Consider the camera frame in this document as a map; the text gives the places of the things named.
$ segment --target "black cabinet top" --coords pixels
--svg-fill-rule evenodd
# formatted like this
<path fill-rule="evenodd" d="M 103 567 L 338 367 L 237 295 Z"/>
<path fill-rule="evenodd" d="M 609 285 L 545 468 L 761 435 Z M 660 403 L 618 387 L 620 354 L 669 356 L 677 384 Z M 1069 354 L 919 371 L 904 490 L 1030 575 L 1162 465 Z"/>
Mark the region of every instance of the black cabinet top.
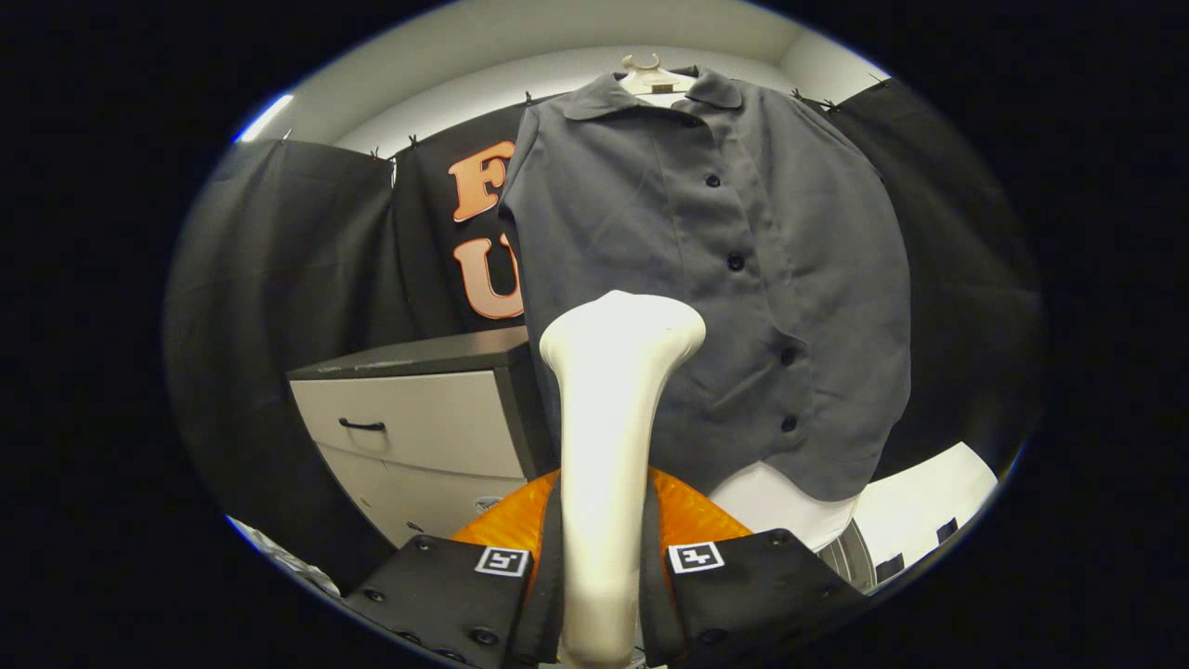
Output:
<path fill-rule="evenodd" d="M 290 381 L 476 372 L 529 362 L 524 326 L 379 347 L 289 372 Z"/>

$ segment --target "white plastic hanger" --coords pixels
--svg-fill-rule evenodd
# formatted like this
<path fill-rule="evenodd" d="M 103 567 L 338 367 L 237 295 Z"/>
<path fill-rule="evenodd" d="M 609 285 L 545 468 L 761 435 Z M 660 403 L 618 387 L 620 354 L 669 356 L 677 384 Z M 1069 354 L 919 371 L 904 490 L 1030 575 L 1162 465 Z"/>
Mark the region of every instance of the white plastic hanger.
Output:
<path fill-rule="evenodd" d="M 630 55 L 623 58 L 623 67 L 628 70 L 628 76 L 619 80 L 619 86 L 633 95 L 649 95 L 654 93 L 685 93 L 693 87 L 697 77 L 682 74 L 673 74 L 661 69 L 661 58 L 653 53 L 656 61 L 650 65 L 637 64 Z"/>

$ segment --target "gray button-up shirt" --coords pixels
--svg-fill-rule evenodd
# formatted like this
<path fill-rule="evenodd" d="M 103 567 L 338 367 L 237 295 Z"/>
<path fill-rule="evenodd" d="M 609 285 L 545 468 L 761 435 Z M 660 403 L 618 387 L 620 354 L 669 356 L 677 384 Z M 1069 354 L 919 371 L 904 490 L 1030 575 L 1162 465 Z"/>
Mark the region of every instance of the gray button-up shirt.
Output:
<path fill-rule="evenodd" d="M 908 264 L 882 179 L 791 95 L 704 67 L 672 108 L 623 74 L 524 112 L 501 220 L 560 444 L 545 328 L 608 290 L 702 314 L 649 463 L 704 494 L 765 461 L 820 500 L 870 480 L 908 400 Z"/>

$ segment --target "shirt collar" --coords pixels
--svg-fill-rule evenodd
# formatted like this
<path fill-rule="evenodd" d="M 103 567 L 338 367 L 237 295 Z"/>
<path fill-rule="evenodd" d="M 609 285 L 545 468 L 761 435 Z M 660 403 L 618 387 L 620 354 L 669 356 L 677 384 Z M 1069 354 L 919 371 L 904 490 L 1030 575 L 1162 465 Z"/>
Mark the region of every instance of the shirt collar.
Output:
<path fill-rule="evenodd" d="M 704 67 L 691 65 L 671 70 L 673 74 L 696 76 L 698 81 L 686 91 L 685 96 L 716 107 L 734 109 L 743 105 L 743 95 L 738 86 L 730 78 Z M 608 72 L 586 86 L 574 90 L 564 113 L 572 120 L 587 120 L 629 107 L 647 107 L 631 93 L 619 86 L 619 80 L 628 75 Z"/>

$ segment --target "orange letter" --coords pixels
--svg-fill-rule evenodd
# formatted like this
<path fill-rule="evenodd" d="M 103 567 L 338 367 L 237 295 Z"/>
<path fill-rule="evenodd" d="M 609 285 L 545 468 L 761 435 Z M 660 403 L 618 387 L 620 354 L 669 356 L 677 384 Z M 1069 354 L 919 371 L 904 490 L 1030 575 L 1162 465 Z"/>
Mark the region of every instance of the orange letter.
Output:
<path fill-rule="evenodd" d="M 496 206 L 499 197 L 495 193 L 487 193 L 487 184 L 496 188 L 504 184 L 504 163 L 495 158 L 511 158 L 512 149 L 515 145 L 511 141 L 501 141 L 449 166 L 447 171 L 454 175 L 454 184 L 458 187 L 454 222 L 463 222 Z"/>
<path fill-rule="evenodd" d="M 454 259 L 463 265 L 463 285 L 466 286 L 466 298 L 471 302 L 471 308 L 474 309 L 474 313 L 492 320 L 516 317 L 524 313 L 524 302 L 520 296 L 520 265 L 516 264 L 516 253 L 512 253 L 507 234 L 499 235 L 499 242 L 512 255 L 512 276 L 516 278 L 516 289 L 510 295 L 497 295 L 491 286 L 491 269 L 487 266 L 487 251 L 491 250 L 490 239 L 484 236 L 471 239 L 463 241 L 454 248 Z"/>

